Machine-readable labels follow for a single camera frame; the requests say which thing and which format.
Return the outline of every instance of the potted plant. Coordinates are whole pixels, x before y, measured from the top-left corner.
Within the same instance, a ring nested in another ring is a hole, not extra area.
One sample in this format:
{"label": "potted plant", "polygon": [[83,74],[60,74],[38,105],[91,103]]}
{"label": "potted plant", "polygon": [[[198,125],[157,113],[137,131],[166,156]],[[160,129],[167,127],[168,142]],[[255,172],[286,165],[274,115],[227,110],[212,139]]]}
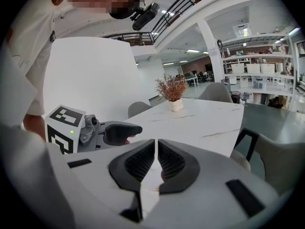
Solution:
{"label": "potted plant", "polygon": [[161,79],[156,81],[156,91],[170,103],[170,110],[177,112],[183,109],[181,96],[186,89],[184,80],[164,73]]}

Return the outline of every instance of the white shirt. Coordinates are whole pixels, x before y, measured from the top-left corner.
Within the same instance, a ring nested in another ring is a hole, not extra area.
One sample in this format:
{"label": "white shirt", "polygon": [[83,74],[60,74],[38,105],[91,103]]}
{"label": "white shirt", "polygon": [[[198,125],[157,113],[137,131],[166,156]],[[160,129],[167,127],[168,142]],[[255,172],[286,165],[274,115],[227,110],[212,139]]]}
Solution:
{"label": "white shirt", "polygon": [[9,48],[13,61],[38,91],[28,110],[30,115],[44,114],[43,81],[51,52],[55,9],[51,0],[28,0],[11,25]]}

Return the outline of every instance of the black metal railing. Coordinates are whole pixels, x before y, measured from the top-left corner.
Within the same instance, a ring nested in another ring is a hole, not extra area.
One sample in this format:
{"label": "black metal railing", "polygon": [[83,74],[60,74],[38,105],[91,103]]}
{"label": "black metal railing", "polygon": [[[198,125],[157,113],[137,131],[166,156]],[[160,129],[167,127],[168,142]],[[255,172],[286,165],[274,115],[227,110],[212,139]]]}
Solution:
{"label": "black metal railing", "polygon": [[124,42],[129,42],[131,46],[147,46],[153,45],[154,39],[150,32],[130,32],[121,34],[112,34],[104,36],[104,38],[111,38],[114,40],[120,40]]}
{"label": "black metal railing", "polygon": [[158,37],[176,21],[185,11],[202,0],[176,0],[173,5],[167,10],[152,30],[152,37],[157,40]]}

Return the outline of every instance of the office desk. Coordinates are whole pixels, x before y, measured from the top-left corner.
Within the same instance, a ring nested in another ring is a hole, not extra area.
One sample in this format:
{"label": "office desk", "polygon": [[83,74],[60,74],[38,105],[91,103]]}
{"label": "office desk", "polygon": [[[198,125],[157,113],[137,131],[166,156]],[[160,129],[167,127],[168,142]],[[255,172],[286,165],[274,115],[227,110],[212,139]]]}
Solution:
{"label": "office desk", "polygon": [[159,104],[126,122],[140,125],[143,132],[130,142],[155,139],[155,160],[142,181],[141,197],[144,216],[159,200],[155,189],[163,183],[158,162],[158,139],[169,139],[229,157],[240,131],[244,106],[183,98],[179,112],[169,110],[168,101]]}
{"label": "office desk", "polygon": [[197,77],[197,76],[196,76],[196,77],[193,77],[193,78],[185,79],[185,80],[186,80],[187,82],[193,80],[193,81],[194,81],[194,85],[196,86],[195,79],[197,80],[197,85],[199,85],[199,83],[198,83],[198,77]]}

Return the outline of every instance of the dried plant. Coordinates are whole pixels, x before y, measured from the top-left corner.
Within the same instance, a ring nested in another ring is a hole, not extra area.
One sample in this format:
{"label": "dried plant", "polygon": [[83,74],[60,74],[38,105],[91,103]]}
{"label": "dried plant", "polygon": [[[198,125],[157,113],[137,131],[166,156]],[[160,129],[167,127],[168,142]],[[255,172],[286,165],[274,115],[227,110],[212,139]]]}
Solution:
{"label": "dried plant", "polygon": [[157,82],[156,92],[171,102],[179,100],[186,89],[184,80],[166,75],[166,73],[164,73],[161,79],[158,78],[155,81]]}

